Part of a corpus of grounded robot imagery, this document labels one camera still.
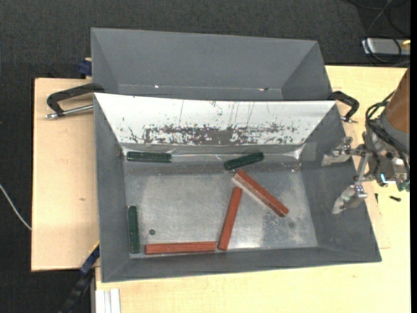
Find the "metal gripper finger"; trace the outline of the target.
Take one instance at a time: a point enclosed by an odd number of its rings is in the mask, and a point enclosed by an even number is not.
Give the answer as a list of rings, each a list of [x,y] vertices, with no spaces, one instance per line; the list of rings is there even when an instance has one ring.
[[[343,137],[328,152],[323,153],[321,166],[346,162],[351,157],[351,137]]]
[[[338,215],[347,209],[357,208],[366,200],[368,194],[360,183],[353,183],[346,187],[334,202],[332,214]]]

